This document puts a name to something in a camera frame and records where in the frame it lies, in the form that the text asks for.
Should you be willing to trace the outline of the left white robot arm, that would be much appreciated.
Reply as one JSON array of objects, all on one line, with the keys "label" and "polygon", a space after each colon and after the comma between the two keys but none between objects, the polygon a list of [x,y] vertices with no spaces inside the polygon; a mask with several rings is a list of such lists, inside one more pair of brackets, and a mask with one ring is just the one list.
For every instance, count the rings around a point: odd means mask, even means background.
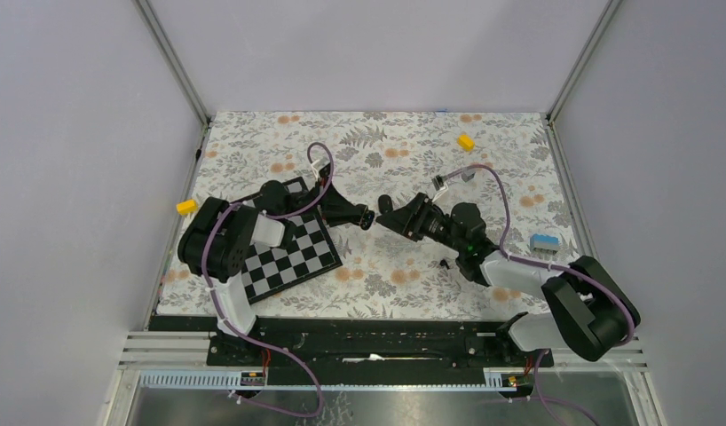
[{"label": "left white robot arm", "polygon": [[236,202],[209,197],[178,243],[178,259],[209,279],[217,327],[232,335],[227,350],[242,365],[262,352],[250,333],[252,303],[341,266],[330,228],[367,230],[374,222],[374,211],[326,183],[322,178],[308,188],[299,177],[271,180]]}]

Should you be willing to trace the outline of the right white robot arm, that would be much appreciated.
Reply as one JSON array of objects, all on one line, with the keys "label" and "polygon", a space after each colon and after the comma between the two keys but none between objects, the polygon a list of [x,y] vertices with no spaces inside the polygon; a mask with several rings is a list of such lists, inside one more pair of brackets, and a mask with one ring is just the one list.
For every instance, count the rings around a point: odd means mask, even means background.
[{"label": "right white robot arm", "polygon": [[547,313],[521,312],[500,326],[495,351],[504,364],[516,366],[532,351],[563,347],[597,361],[623,344],[641,323],[638,310],[595,258],[580,256],[558,265],[504,256],[487,237],[474,203],[457,203],[445,213],[418,193],[399,208],[382,195],[378,207],[377,224],[411,241],[429,238],[456,251],[454,262],[467,280],[547,303]]}]

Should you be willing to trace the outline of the black earbud charging case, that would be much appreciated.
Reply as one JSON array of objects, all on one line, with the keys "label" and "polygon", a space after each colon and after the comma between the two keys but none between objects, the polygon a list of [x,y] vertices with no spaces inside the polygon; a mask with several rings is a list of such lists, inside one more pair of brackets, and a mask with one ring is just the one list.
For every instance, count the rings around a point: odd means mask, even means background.
[{"label": "black earbud charging case", "polygon": [[375,221],[375,213],[372,210],[366,210],[360,217],[359,227],[363,231],[367,231],[371,228]]}]

